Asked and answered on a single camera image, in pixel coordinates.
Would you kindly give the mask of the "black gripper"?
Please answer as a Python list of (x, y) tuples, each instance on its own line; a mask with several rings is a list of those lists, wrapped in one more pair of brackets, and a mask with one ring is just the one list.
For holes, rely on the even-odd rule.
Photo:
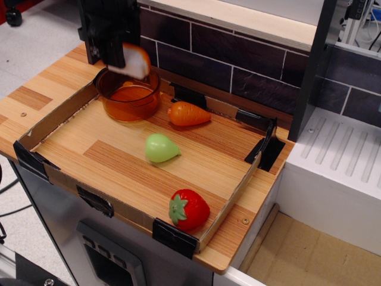
[(82, 1), (83, 28), (89, 38), (104, 40), (101, 58), (108, 66), (126, 66), (123, 42), (140, 41), (137, 1)]

